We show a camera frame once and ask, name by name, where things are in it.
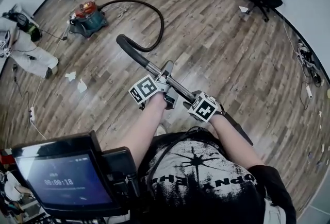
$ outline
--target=laminate flooring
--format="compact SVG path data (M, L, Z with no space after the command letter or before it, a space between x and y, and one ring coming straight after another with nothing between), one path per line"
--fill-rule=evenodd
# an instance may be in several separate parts
M86 1L100 5L111 0L47 0L36 21L42 29L61 36L69 15ZM157 7L165 18L163 39L147 58L158 66L174 61L172 76L177 81L224 104L266 164L279 170L299 215L319 186L330 158L330 102L327 83L320 88L311 84L313 99L304 111L299 95L307 101L306 90L301 91L305 78L282 19L271 12L265 23L258 9L243 15L238 6L249 5L245 0L142 1ZM119 48L116 37L123 33L149 46L158 36L160 23L156 13L138 4L130 4L122 19L116 20L119 13L119 8L108 7L109 26L88 40L69 34L67 41L59 41L44 35L38 45L59 58L59 72L40 83L39 77L20 68L17 79L23 99L9 59L0 79L1 148L42 140L28 123L24 94L29 92L31 106L39 83L35 123L46 138L95 130L105 150L125 134L140 114L127 91L147 72ZM296 34L286 28L296 46ZM76 79L69 82L65 74L73 71ZM80 79L88 87L83 93L77 89ZM165 112L162 124L171 132L194 125L214 132L188 115L182 99L175 110Z

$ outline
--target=digital timer display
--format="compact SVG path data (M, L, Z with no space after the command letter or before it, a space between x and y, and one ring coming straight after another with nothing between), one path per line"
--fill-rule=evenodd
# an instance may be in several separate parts
M43 203L108 204L112 200L88 154L50 159L19 159L20 171Z

